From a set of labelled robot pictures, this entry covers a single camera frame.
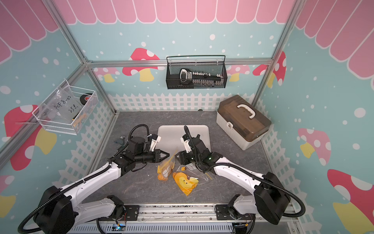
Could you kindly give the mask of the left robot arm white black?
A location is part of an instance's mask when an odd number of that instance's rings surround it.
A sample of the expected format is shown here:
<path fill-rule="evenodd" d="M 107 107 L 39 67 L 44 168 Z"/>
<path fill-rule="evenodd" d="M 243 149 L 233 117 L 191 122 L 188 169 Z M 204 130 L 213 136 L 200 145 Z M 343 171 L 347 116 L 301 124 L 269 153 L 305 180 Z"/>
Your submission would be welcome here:
<path fill-rule="evenodd" d="M 83 200 L 128 172 L 136 172 L 139 163 L 146 166 L 167 159 L 170 154 L 156 148 L 160 141 L 161 137 L 151 134 L 147 125 L 135 126 L 104 166 L 69 185 L 48 188 L 38 207 L 20 223 L 18 233 L 66 234 L 77 225 L 102 217 L 114 221 L 123 219 L 128 211 L 124 202 L 114 195 L 96 202 L 83 203 Z"/>

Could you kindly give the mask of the clear ziploc bag of cookies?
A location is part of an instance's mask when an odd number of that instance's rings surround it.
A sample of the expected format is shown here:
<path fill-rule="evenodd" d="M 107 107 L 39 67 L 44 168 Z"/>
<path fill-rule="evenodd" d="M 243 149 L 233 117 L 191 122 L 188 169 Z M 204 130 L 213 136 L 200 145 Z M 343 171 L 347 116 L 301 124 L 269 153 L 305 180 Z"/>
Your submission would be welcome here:
<path fill-rule="evenodd" d="M 172 156 L 169 156 L 167 159 L 165 159 L 157 168 L 157 178 L 160 181 L 167 181 L 168 177 L 172 174 L 174 168 L 175 168 L 175 156 L 177 154 L 177 150 L 172 154 Z"/>

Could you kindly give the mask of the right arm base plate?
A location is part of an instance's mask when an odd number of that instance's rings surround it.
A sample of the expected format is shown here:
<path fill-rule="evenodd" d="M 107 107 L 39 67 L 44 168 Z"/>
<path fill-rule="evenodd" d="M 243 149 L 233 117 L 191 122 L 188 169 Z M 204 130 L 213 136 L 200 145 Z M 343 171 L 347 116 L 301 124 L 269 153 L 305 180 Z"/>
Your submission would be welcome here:
<path fill-rule="evenodd" d="M 252 216 L 250 214 L 240 214 L 227 204 L 215 205 L 214 211 L 216 213 L 217 220 L 252 220 Z"/>

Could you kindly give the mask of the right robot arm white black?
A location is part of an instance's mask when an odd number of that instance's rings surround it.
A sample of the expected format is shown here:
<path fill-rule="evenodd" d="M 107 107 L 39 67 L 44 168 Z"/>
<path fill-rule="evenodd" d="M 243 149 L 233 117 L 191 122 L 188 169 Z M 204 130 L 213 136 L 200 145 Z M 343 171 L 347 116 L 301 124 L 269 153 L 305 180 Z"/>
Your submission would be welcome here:
<path fill-rule="evenodd" d="M 179 152 L 182 165 L 193 163 L 202 173 L 212 172 L 231 180 L 250 192 L 249 196 L 235 195 L 228 204 L 233 219 L 245 214 L 257 215 L 277 225 L 282 217 L 296 218 L 306 213 L 303 201 L 286 190 L 278 177 L 268 172 L 255 173 L 238 166 L 217 152 L 211 152 L 197 135 L 193 137 L 187 126 L 181 137 L 185 150 Z"/>

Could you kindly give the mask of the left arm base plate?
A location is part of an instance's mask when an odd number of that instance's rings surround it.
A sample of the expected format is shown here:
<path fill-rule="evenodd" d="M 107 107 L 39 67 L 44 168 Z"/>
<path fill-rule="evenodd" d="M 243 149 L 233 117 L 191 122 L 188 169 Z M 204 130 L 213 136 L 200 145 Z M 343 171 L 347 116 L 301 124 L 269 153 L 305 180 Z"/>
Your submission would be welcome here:
<path fill-rule="evenodd" d="M 117 221 L 137 221 L 139 215 L 139 205 L 119 205 L 114 210 Z"/>

